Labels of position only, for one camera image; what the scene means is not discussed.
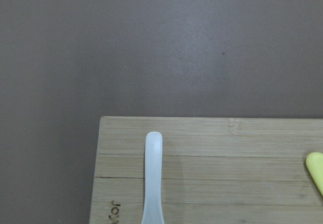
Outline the white ceramic spoon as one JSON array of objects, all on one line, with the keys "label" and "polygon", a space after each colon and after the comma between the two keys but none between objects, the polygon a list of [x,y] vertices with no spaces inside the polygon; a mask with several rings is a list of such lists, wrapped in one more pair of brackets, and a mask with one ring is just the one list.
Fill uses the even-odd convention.
[{"label": "white ceramic spoon", "polygon": [[162,183],[163,137],[160,132],[149,132],[145,140],[145,193],[142,223],[164,223]]}]

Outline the bamboo cutting board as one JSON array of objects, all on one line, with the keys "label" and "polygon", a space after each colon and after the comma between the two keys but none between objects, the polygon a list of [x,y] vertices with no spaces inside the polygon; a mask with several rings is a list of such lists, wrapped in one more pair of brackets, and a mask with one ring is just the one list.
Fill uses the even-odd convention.
[{"label": "bamboo cutting board", "polygon": [[166,223],[322,223],[305,166],[321,119],[102,117],[90,223],[141,223],[144,145],[163,136]]}]

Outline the yellow plastic knife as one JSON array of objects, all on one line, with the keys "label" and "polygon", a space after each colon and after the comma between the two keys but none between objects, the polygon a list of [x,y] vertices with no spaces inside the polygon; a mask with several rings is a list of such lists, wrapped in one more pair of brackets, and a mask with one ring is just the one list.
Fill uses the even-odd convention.
[{"label": "yellow plastic knife", "polygon": [[322,153],[321,152],[312,152],[310,153],[305,160],[307,169],[315,182],[319,192],[322,195]]}]

